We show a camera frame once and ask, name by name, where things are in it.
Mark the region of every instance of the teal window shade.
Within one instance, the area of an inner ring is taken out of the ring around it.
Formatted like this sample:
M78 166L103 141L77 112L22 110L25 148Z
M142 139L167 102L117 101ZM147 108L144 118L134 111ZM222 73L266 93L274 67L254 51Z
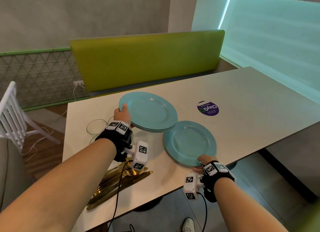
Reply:
M221 55L320 104L320 3L230 0Z

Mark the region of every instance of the stack of plates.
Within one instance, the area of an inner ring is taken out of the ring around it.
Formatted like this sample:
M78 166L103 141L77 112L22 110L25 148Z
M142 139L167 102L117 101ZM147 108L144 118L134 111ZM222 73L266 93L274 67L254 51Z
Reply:
M217 144L213 135L201 124L193 121L180 121L164 134L164 145L176 161L190 166L198 166L200 155L215 156Z
M131 92L122 96L119 108L126 103L132 117L132 125L152 133L164 133L178 122L176 109L160 96L148 92Z

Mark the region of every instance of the electrical outlet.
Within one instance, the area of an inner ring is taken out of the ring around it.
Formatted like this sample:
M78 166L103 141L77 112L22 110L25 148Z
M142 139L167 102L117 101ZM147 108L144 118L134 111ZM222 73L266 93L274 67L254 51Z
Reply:
M73 84L74 84L74 86L84 85L83 80L74 81Z

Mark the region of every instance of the forearm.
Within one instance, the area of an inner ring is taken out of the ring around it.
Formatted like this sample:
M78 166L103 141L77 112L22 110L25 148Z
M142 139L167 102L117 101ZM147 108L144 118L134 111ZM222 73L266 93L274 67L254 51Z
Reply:
M70 231L116 155L101 138L38 180L0 215L5 232Z
M285 227L229 178L220 178L214 185L226 226L230 232L287 232Z

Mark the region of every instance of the triangular wire mesh panel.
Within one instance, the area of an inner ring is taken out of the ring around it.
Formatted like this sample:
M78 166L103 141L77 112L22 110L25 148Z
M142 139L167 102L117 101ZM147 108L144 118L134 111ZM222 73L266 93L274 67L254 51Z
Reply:
M10 81L17 83L17 99L22 108L73 100L73 82L82 80L71 51L0 56L0 97ZM75 97L88 97L78 86Z

